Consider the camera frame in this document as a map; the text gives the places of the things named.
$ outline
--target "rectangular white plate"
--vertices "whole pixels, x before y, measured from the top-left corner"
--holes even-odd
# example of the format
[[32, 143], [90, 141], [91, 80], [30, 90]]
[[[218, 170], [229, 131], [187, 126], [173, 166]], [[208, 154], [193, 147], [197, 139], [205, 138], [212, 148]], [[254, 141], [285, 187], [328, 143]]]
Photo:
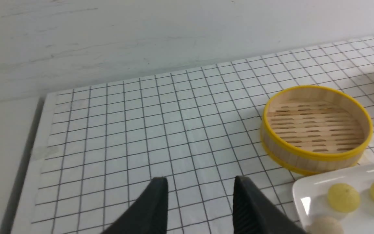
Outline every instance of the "rectangular white plate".
[[[340, 221], [345, 234], [374, 233], [374, 201], [369, 188], [374, 182], [374, 164], [355, 166], [301, 178], [293, 186], [293, 196], [301, 225], [307, 230], [319, 216], [332, 216]], [[360, 193], [360, 207], [345, 214], [331, 209], [327, 192], [331, 185], [346, 183]]]

